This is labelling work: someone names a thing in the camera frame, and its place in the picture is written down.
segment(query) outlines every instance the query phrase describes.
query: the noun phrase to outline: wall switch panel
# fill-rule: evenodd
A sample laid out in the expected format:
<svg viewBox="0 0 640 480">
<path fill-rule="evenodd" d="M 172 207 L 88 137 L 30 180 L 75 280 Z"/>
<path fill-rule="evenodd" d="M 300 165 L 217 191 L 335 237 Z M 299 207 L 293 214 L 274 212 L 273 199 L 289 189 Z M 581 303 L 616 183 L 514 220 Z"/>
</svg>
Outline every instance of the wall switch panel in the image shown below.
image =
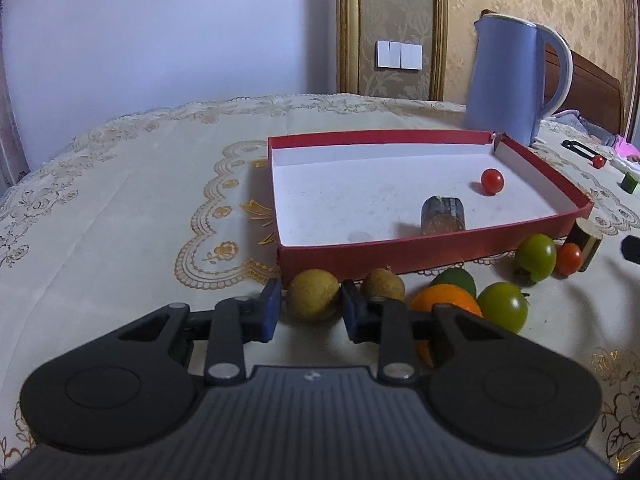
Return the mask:
<svg viewBox="0 0 640 480">
<path fill-rule="evenodd" d="M 389 42 L 376 41 L 376 66 L 379 68 L 389 68 Z"/>
<path fill-rule="evenodd" d="M 400 68 L 414 67 L 414 49 L 409 43 L 401 43 L 400 45 Z"/>
<path fill-rule="evenodd" d="M 400 51 L 402 43 L 389 41 L 389 68 L 400 68 Z"/>
<path fill-rule="evenodd" d="M 376 41 L 376 66 L 378 68 L 422 69 L 422 46 L 397 41 Z"/>
<path fill-rule="evenodd" d="M 421 45 L 412 45 L 412 61 L 414 70 L 422 70 L 422 46 Z"/>
</svg>

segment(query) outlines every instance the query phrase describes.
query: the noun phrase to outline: green cube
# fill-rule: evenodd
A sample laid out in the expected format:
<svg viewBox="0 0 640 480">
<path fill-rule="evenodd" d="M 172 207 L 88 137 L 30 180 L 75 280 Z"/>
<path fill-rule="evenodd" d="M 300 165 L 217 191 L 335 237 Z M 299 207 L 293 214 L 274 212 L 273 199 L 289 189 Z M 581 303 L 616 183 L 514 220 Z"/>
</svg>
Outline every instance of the green cube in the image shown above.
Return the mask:
<svg viewBox="0 0 640 480">
<path fill-rule="evenodd" d="M 631 194 L 636 190 L 637 185 L 638 185 L 638 178 L 633 173 L 628 171 L 625 177 L 622 179 L 622 183 L 620 184 L 620 187 L 624 189 L 627 193 Z"/>
</svg>

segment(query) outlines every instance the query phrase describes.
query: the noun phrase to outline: red cherry tomato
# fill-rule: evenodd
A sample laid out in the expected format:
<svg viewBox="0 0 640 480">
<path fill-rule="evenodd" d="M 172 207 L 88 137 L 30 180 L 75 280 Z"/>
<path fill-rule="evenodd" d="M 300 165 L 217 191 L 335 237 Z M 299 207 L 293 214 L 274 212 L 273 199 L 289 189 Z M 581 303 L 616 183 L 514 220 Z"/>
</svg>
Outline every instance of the red cherry tomato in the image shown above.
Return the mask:
<svg viewBox="0 0 640 480">
<path fill-rule="evenodd" d="M 492 195 L 500 193 L 504 187 L 504 177 L 502 176 L 502 173 L 498 170 L 494 170 L 494 168 L 484 170 L 482 172 L 480 182 L 482 182 L 484 190 Z"/>
<path fill-rule="evenodd" d="M 582 251 L 576 244 L 564 244 L 556 253 L 556 273 L 571 276 L 582 265 Z"/>
<path fill-rule="evenodd" d="M 602 168 L 606 162 L 607 162 L 607 159 L 604 158 L 602 155 L 595 155 L 591 159 L 591 163 L 593 164 L 593 167 L 596 168 L 597 170 Z"/>
</svg>

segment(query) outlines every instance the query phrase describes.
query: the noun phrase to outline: wooden headboard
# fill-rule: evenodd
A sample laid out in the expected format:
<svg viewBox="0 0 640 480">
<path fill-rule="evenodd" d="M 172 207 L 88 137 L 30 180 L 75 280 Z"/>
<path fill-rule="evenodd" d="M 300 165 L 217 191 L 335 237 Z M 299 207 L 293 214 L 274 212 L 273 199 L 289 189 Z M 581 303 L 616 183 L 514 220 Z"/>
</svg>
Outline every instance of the wooden headboard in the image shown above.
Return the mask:
<svg viewBox="0 0 640 480">
<path fill-rule="evenodd" d="M 480 13 L 480 16 L 492 12 L 492 10 L 485 9 Z M 574 79 L 569 95 L 558 111 L 579 110 L 580 115 L 590 123 L 597 124 L 612 134 L 620 134 L 623 127 L 623 101 L 620 82 L 573 50 L 571 54 L 574 58 Z M 545 61 L 546 103 L 556 92 L 560 77 L 558 54 L 549 45 L 546 46 Z"/>
</svg>

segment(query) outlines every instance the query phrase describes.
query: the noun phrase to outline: wall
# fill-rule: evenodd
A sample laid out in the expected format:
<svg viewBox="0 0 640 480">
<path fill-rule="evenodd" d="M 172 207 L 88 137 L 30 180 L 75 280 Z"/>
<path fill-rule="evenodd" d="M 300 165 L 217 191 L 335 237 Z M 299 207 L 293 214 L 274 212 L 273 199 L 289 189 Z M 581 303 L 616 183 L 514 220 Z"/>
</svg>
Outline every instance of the wall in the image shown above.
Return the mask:
<svg viewBox="0 0 640 480">
<path fill-rule="evenodd" d="M 334 1 L 4 0 L 7 81 L 30 167 L 139 110 L 334 92 Z"/>
<path fill-rule="evenodd" d="M 464 104 L 476 51 L 473 26 L 483 9 L 554 27 L 572 50 L 622 78 L 623 0 L 449 0 L 444 99 Z"/>
<path fill-rule="evenodd" d="M 433 0 L 360 0 L 360 94 L 428 99 Z M 422 45 L 422 70 L 375 67 L 376 41 Z"/>
</svg>

